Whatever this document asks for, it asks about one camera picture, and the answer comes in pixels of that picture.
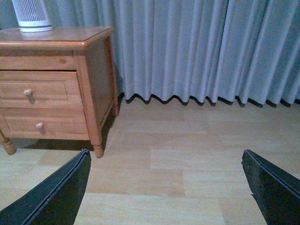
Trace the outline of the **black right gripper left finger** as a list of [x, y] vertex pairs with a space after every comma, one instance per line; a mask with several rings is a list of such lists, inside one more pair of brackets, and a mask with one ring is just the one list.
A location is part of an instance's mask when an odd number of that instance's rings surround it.
[[72, 225], [79, 211], [91, 167], [83, 149], [24, 196], [1, 210], [2, 225]]

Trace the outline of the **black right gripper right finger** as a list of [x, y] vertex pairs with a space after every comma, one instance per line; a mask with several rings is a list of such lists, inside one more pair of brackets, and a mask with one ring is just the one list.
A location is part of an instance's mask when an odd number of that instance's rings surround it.
[[242, 167], [265, 221], [269, 225], [300, 223], [300, 180], [251, 150]]

